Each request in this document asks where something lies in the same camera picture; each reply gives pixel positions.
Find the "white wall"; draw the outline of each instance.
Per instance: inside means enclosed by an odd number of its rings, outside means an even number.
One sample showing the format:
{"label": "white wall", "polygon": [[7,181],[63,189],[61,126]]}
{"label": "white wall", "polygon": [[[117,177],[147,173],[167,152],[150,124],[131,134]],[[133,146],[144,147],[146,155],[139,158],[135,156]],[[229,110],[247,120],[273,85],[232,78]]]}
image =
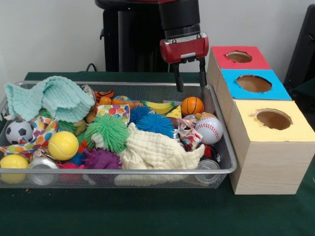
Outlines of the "white wall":
{"label": "white wall", "polygon": [[[313,0],[199,0],[211,45],[257,45],[283,80]],[[0,97],[29,71],[104,70],[102,9],[94,0],[0,1]],[[197,71],[197,63],[181,71]]]}
{"label": "white wall", "polygon": [[29,71],[105,69],[102,9],[94,0],[0,0],[0,97]]}

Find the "baseball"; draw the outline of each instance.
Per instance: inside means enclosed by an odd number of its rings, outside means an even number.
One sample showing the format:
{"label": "baseball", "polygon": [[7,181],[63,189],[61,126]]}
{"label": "baseball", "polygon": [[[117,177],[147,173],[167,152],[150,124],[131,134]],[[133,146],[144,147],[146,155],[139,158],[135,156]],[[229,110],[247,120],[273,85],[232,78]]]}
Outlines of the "baseball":
{"label": "baseball", "polygon": [[220,141],[223,135],[223,127],[216,117],[202,118],[195,127],[196,131],[203,135],[202,143],[212,145]]}

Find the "yellow ball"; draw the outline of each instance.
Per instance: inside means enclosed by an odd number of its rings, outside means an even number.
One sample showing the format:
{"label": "yellow ball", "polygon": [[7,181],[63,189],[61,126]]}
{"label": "yellow ball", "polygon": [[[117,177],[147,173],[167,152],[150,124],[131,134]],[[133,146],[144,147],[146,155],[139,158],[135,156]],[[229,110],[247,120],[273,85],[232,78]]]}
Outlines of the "yellow ball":
{"label": "yellow ball", "polygon": [[59,161],[73,158],[78,149],[79,142],[76,136],[67,131],[54,134],[48,144],[49,153]]}
{"label": "yellow ball", "polygon": [[[26,169],[28,161],[21,155],[8,155],[1,159],[0,166],[3,169]],[[1,174],[1,180],[5,183],[17,184],[25,180],[26,174]]]}

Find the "blue box top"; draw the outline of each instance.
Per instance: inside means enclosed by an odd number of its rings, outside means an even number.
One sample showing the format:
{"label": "blue box top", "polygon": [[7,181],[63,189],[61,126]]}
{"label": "blue box top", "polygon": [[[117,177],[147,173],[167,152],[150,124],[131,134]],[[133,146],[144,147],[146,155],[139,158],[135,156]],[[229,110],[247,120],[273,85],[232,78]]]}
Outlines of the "blue box top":
{"label": "blue box top", "polygon": [[273,70],[221,70],[235,99],[292,100]]}

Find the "cardboard box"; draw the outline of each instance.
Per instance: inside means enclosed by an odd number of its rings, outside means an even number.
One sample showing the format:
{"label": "cardboard box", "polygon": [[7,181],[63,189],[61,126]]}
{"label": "cardboard box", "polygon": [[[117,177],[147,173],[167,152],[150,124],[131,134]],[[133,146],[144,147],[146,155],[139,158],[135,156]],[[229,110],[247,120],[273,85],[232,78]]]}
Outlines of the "cardboard box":
{"label": "cardboard box", "polygon": [[315,153],[315,133],[294,101],[234,100],[229,134],[235,194],[295,194]]}
{"label": "cardboard box", "polygon": [[272,70],[221,70],[217,97],[227,124],[233,99],[291,100]]}
{"label": "cardboard box", "polygon": [[270,66],[257,47],[215,46],[210,50],[207,83],[217,91],[222,69],[270,70]]}

